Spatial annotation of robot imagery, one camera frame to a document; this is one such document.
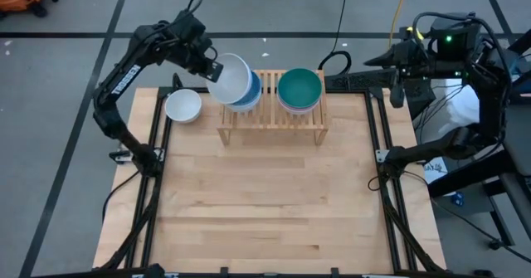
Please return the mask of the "black side cart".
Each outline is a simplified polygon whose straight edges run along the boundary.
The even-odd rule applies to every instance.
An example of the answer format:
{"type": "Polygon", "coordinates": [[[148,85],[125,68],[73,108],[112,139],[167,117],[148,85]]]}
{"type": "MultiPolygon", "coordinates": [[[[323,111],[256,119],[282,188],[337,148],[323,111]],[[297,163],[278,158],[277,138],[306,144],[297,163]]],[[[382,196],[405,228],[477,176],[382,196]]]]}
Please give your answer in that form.
{"type": "MultiPolygon", "coordinates": [[[[531,71],[531,29],[509,46],[517,54],[521,75],[531,71]]],[[[531,239],[531,105],[510,105],[503,148],[437,179],[428,187],[433,198],[480,183],[487,198],[508,195],[531,239]]]]}

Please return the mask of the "wooden slatted shelf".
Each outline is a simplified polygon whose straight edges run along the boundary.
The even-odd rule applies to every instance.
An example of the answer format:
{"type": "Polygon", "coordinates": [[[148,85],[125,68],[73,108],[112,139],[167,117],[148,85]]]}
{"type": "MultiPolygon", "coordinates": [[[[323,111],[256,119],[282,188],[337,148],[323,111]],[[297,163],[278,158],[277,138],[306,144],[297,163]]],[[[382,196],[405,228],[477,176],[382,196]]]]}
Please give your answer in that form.
{"type": "Polygon", "coordinates": [[[253,110],[244,113],[232,112],[225,105],[221,107],[221,123],[217,126],[217,132],[222,143],[228,145],[231,133],[236,131],[288,131],[311,133],[314,143],[321,145],[329,131],[329,117],[324,73],[315,72],[323,86],[320,103],[307,115],[292,115],[281,107],[277,99],[277,85],[285,71],[256,70],[262,83],[260,101],[253,110]]]}

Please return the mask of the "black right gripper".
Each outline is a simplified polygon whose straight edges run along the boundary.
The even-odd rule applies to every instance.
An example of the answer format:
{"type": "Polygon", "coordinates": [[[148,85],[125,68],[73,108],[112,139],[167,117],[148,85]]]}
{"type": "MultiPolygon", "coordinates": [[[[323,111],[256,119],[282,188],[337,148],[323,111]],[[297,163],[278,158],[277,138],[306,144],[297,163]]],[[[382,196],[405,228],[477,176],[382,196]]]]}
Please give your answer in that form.
{"type": "Polygon", "coordinates": [[[397,77],[391,88],[390,102],[393,108],[402,108],[405,98],[404,79],[407,71],[417,55],[417,44],[413,37],[411,27],[400,27],[399,37],[401,40],[394,44],[385,53],[376,58],[364,62],[365,66],[392,67],[397,69],[397,77]]]}

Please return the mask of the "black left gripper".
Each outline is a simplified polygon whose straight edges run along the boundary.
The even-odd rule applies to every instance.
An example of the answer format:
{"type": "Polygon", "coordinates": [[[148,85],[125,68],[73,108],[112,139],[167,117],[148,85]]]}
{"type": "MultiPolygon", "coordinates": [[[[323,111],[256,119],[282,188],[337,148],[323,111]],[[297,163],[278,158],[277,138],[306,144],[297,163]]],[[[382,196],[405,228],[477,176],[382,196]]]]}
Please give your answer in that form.
{"type": "Polygon", "coordinates": [[[206,27],[188,10],[182,10],[170,27],[177,40],[170,46],[168,61],[192,74],[202,74],[211,82],[218,82],[223,65],[206,57],[205,52],[212,46],[212,40],[205,30],[206,27]]]}

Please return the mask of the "white paper with writing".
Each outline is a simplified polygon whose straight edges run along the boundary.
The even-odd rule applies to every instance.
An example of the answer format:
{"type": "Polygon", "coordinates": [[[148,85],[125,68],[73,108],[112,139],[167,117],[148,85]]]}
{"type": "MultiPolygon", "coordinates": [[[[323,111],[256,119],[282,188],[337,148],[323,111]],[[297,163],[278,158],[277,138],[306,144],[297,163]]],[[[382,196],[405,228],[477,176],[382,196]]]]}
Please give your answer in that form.
{"type": "Polygon", "coordinates": [[[435,180],[448,174],[448,170],[442,157],[434,158],[423,165],[425,180],[432,183],[435,180]]]}

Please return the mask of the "black device with screen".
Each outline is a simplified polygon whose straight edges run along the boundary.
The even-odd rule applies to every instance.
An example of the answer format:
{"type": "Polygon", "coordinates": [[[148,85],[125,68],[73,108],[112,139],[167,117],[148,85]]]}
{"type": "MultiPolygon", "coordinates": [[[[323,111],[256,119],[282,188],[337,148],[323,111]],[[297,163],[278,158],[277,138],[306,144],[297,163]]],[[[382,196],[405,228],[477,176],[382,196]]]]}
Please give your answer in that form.
{"type": "Polygon", "coordinates": [[[531,71],[523,73],[512,84],[512,105],[531,105],[531,71]]]}

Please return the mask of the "green bowl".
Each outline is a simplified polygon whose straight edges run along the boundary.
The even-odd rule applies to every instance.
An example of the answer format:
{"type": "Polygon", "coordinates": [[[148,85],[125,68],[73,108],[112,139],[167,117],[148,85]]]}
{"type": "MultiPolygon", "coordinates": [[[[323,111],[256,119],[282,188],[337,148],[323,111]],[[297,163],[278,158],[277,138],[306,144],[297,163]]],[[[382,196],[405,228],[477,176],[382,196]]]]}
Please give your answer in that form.
{"type": "Polygon", "coordinates": [[[314,105],[323,92],[322,82],[316,72],[296,68],[281,76],[277,85],[280,99],[296,109],[314,105]]]}

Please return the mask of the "blue bowl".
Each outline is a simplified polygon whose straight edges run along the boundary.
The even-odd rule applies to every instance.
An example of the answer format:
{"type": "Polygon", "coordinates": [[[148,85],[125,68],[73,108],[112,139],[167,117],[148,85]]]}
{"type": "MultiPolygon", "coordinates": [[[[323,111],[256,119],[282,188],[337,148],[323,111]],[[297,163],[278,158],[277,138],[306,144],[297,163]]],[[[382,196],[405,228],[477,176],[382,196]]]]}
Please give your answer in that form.
{"type": "Polygon", "coordinates": [[[234,103],[234,105],[245,105],[256,99],[260,99],[261,93],[262,93],[261,79],[254,71],[251,74],[252,74],[251,88],[249,89],[248,93],[241,100],[238,100],[236,103],[234,103]]]}

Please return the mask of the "white plastic bag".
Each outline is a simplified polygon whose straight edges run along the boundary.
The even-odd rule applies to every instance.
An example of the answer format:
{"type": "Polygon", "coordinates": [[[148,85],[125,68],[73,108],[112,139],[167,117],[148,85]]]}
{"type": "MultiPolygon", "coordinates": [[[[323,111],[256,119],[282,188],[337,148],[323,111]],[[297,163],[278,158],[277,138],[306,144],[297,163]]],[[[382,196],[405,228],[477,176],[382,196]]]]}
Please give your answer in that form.
{"type": "Polygon", "coordinates": [[[479,99],[473,89],[463,86],[446,103],[449,122],[457,126],[478,123],[480,121],[479,99]]]}

